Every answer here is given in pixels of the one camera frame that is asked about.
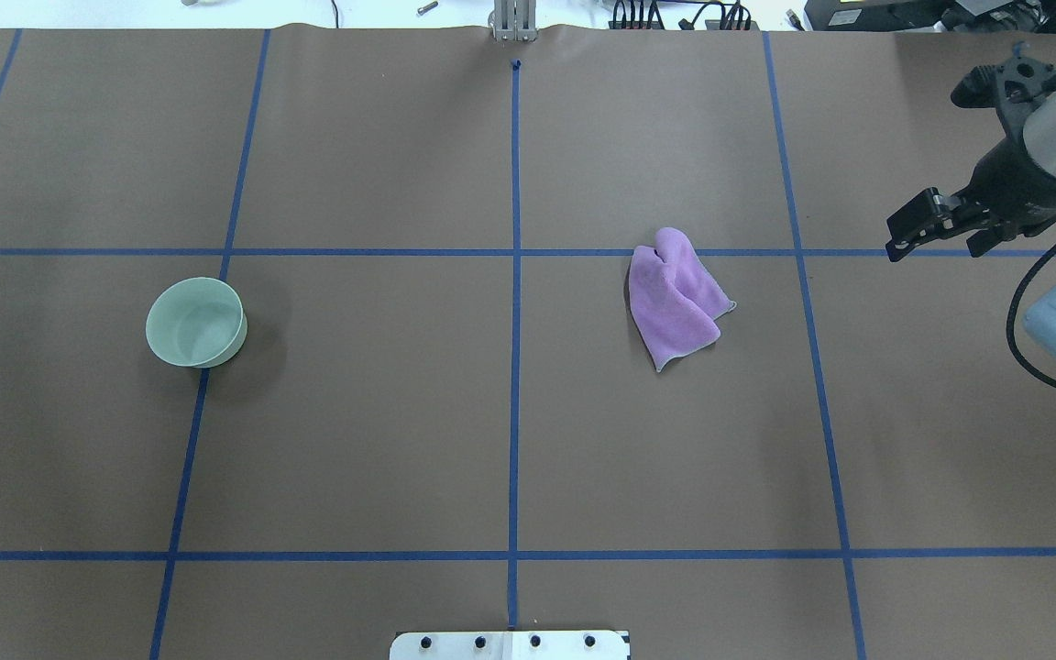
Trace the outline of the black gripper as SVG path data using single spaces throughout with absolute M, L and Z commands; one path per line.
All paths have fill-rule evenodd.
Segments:
M 885 221 L 892 263 L 918 247 L 972 230 L 969 254 L 980 258 L 1016 237 L 1039 237 L 1056 223 L 1056 177 L 1011 139 L 997 143 L 954 195 L 923 189 Z

